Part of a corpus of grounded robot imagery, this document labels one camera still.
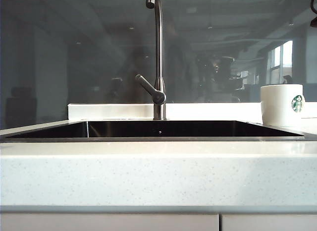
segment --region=white cup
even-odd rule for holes
[[[299,125],[304,103],[303,85],[282,84],[261,87],[263,124],[282,127]]]

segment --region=stainless steel faucet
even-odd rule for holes
[[[154,87],[141,75],[136,80],[152,96],[154,103],[154,120],[166,119],[166,95],[163,79],[163,20],[160,0],[146,0],[146,6],[155,10],[156,22],[156,79]]]

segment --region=black sink basin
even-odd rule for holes
[[[2,142],[303,140],[305,133],[241,121],[85,121],[2,136]]]

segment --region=starbucks logo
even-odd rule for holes
[[[292,109],[296,113],[299,113],[302,111],[303,107],[303,97],[302,96],[295,96],[294,99],[292,100]]]

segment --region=cable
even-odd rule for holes
[[[311,9],[312,9],[312,11],[313,11],[315,14],[317,14],[317,10],[314,8],[314,1],[315,1],[315,0],[312,0],[312,1],[311,1]]]

